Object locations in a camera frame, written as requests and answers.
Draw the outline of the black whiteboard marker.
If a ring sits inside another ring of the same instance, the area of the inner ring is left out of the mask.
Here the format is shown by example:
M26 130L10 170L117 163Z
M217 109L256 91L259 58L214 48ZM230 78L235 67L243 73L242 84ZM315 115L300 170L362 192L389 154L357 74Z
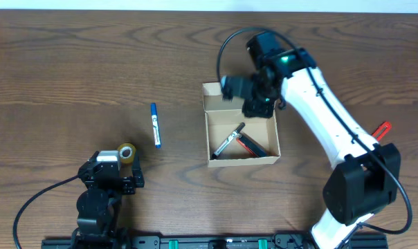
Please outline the black whiteboard marker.
M228 137L220 144L220 146L218 146L218 148L216 148L216 150L212 153L210 159L211 160L215 160L218 158L218 156L222 153L223 150L225 150L225 148L227 148L227 146L238 137L238 135L240 134L241 130L246 126L246 124L244 122L241 122L236 129L234 129L229 135Z

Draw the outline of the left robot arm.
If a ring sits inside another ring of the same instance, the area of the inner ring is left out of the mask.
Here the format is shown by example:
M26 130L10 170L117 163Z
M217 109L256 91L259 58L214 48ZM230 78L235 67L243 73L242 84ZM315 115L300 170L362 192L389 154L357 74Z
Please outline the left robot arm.
M139 153L129 156L131 176L122 177L121 151L96 151L78 170L87 190L77 200L78 228L71 235L71 248L131 248L125 228L117 228L122 197L144 187Z

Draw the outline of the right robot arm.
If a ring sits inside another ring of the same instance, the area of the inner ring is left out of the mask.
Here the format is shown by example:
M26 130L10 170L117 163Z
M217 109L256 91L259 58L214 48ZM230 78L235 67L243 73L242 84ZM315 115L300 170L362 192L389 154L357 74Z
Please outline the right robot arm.
M333 172L323 188L326 210L310 229L306 248L342 248L360 227L403 234L412 225L412 205L399 182L401 156L393 144L380 145L347 112L328 87L310 54L268 28L254 28L246 47L256 72L224 79L224 94L244 99L248 118L270 118L290 104L324 149ZM388 230L367 220L400 194L406 223Z

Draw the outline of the orange black stapler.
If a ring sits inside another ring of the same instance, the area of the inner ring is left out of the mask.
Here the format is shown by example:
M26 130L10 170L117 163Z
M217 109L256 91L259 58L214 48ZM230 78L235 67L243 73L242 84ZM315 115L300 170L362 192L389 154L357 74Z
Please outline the orange black stapler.
M244 133L240 133L236 141L253 157L261 158L268 156L267 152L258 143Z

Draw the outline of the orange utility knife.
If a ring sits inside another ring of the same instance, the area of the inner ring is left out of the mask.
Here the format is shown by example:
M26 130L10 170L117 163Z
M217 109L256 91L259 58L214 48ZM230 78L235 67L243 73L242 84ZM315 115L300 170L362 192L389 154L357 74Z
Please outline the orange utility knife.
M372 133L372 136L379 142L391 130L392 124L388 121L380 124Z

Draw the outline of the blue whiteboard marker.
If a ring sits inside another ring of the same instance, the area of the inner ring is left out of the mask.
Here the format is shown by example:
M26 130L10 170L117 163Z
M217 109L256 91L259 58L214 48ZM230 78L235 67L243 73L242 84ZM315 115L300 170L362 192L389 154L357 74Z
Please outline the blue whiteboard marker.
M152 126L154 132L154 144L157 149L161 148L161 135L158 123L158 114L156 110L156 104L151 103L151 117L152 117Z

